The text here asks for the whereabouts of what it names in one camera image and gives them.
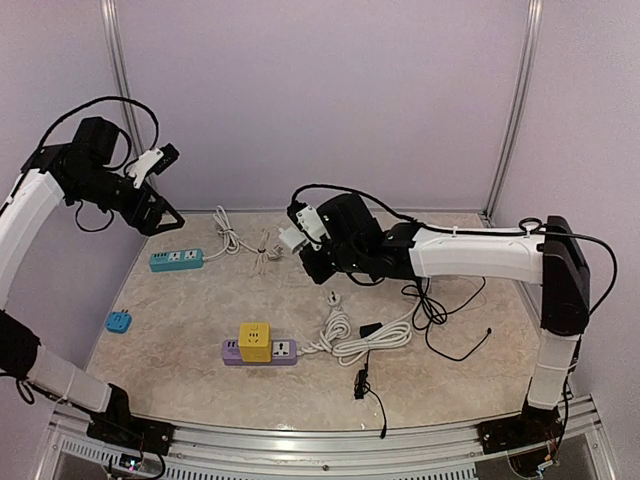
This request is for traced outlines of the white plug adapter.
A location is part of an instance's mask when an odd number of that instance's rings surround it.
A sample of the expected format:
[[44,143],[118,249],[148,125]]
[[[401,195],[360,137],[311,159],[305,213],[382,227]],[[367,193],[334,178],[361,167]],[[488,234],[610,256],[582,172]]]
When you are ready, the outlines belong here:
[[308,243],[306,236],[295,226],[280,228],[279,240],[292,255],[297,254]]

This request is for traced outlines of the purple power strip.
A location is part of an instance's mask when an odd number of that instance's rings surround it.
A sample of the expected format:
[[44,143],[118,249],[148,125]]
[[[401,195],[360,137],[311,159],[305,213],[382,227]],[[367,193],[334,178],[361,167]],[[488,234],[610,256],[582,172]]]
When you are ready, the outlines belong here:
[[266,347],[242,350],[237,339],[227,339],[223,342],[221,358],[226,366],[295,366],[297,344],[293,339],[276,339],[267,352]]

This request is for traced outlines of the yellow cube socket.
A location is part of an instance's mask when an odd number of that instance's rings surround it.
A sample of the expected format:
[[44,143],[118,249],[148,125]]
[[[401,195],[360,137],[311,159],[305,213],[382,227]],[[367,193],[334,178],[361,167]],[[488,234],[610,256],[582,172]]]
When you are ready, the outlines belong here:
[[271,327],[267,322],[240,325],[238,348],[244,363],[270,363],[272,360]]

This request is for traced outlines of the blue plug adapter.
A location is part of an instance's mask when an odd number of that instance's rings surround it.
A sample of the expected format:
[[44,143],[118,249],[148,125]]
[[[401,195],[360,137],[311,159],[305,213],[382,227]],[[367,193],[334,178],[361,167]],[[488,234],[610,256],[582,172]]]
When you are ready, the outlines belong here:
[[132,316],[127,310],[112,311],[106,321],[105,329],[114,334],[125,334],[132,323]]

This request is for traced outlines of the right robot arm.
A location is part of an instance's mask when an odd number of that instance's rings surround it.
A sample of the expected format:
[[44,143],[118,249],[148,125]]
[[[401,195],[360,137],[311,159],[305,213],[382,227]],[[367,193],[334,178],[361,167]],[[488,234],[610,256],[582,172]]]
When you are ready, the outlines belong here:
[[580,244],[590,238],[561,216],[525,218],[510,229],[438,227],[385,210],[397,224],[383,230],[366,203],[371,195],[334,186],[319,207],[299,201],[286,214],[291,227],[281,242],[299,255],[306,273],[323,284],[336,273],[371,285],[412,282],[418,303],[427,303],[424,281],[437,276],[501,278],[542,289],[541,344],[519,414],[481,424],[484,453],[538,442],[561,444],[568,423],[566,389],[579,357],[581,337],[600,302],[591,299],[591,272]]

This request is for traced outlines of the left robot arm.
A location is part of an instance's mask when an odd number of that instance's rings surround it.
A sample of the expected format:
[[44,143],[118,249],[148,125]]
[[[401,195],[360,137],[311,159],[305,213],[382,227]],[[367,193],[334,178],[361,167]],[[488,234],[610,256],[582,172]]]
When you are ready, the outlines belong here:
[[118,381],[86,364],[117,275],[144,240],[184,225],[154,187],[177,149],[151,122],[141,149],[118,117],[125,99],[92,99],[54,120],[1,203],[1,374],[29,403],[66,405],[88,418],[91,438],[166,456],[175,428],[136,415]]

